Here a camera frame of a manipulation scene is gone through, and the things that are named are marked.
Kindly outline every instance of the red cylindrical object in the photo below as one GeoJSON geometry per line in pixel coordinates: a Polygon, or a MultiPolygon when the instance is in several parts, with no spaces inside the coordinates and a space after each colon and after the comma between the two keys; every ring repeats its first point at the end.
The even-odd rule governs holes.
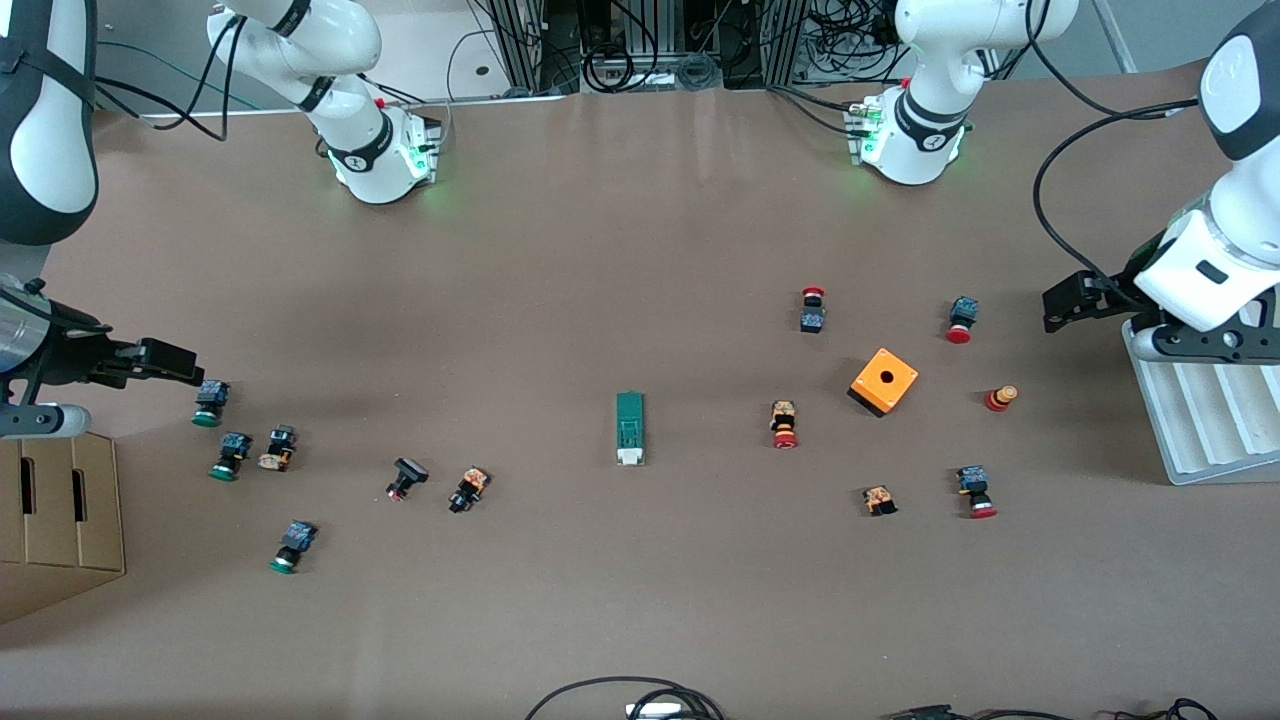
{"type": "Polygon", "coordinates": [[[964,325],[951,325],[951,329],[947,331],[947,340],[956,345],[964,345],[972,338],[973,334],[970,334],[969,328],[964,325]]]}
{"type": "Polygon", "coordinates": [[[1018,397],[1018,388],[1014,386],[997,387],[996,389],[987,393],[982,400],[987,410],[992,413],[1004,413],[1009,410],[1009,405],[1018,397]]]}

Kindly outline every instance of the table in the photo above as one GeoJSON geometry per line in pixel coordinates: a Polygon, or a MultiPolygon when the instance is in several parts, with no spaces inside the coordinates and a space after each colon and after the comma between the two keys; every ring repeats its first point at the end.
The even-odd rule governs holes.
{"type": "MultiPolygon", "coordinates": [[[[1082,86],[1133,106],[1197,74],[1082,86]]],[[[224,429],[265,447],[289,423],[301,450],[223,484],[189,388],[50,391],[118,442],[129,571],[0,628],[0,712],[522,717],[641,673],[744,720],[1179,694],[1275,715],[1276,488],[1169,487],[1117,323],[1041,331],[1075,266],[1030,178],[1091,119],[1052,82],[993,85],[942,181],[905,188],[763,94],[467,106],[440,183],[385,208],[297,117],[237,118],[225,147],[102,128],[101,202],[50,295],[197,348],[234,386],[224,429]],[[819,336],[796,329],[809,284],[819,336]],[[959,295],[982,302],[968,346],[941,337],[959,295]],[[845,388],[881,346],[920,379],[876,419],[845,388]],[[1018,402],[984,410],[1004,383],[1018,402]],[[613,464],[625,389],[646,393],[643,469],[613,464]],[[769,446],[778,398],[794,451],[769,446]],[[431,479],[393,505],[398,456],[431,479]],[[451,515],[471,464],[493,486],[451,515]],[[965,464],[997,518],[965,518],[965,464]],[[891,518],[860,506],[881,483],[891,518]],[[266,564],[294,518],[321,532],[285,578],[266,564]]],[[[1061,159],[1046,205],[1119,268],[1225,167],[1196,113],[1126,123],[1061,159]]]]}

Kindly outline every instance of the orange button housing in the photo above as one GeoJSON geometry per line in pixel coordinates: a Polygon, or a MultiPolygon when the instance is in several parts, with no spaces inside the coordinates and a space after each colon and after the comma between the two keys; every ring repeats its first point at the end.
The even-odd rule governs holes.
{"type": "Polygon", "coordinates": [[[883,347],[849,384],[849,397],[861,402],[877,418],[897,407],[908,388],[920,377],[915,368],[883,347]]]}

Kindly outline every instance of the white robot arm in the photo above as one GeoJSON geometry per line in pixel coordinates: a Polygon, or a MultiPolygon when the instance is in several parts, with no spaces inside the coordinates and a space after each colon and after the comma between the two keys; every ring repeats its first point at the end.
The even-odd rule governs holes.
{"type": "Polygon", "coordinates": [[[243,22],[234,68],[293,102],[315,126],[338,179],[376,205],[435,179],[442,128],[399,108],[379,108],[356,77],[378,64],[383,41],[369,10],[351,0],[234,0],[209,17],[209,41],[243,22]]]}
{"type": "Polygon", "coordinates": [[[1138,313],[1142,360],[1280,364],[1280,4],[1263,4],[1219,45],[1199,102],[1233,168],[1121,273],[1082,270],[1047,291],[1046,331],[1138,313]]]}
{"type": "Polygon", "coordinates": [[[905,88],[872,95],[846,115],[854,161],[902,184],[937,179],[956,158],[965,117],[987,79],[978,50],[1027,45],[1028,12],[1043,17],[1037,40],[1053,40],[1078,6],[1079,0],[900,0],[893,24],[915,49],[915,73],[905,88]]]}
{"type": "Polygon", "coordinates": [[[46,299],[36,278],[47,246],[76,232],[97,200],[95,26],[92,0],[0,0],[0,437],[88,429],[83,407],[37,404],[42,386],[204,379],[195,352],[111,340],[96,318],[46,299]],[[37,251],[22,256],[22,270],[15,249],[37,251]],[[26,383],[17,404],[13,380],[26,383]]]}

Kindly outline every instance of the cardboard box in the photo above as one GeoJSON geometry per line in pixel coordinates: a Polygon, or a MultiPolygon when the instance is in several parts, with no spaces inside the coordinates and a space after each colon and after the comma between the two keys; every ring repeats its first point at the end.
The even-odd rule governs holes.
{"type": "Polygon", "coordinates": [[[111,439],[0,442],[0,624],[122,575],[111,439]]]}

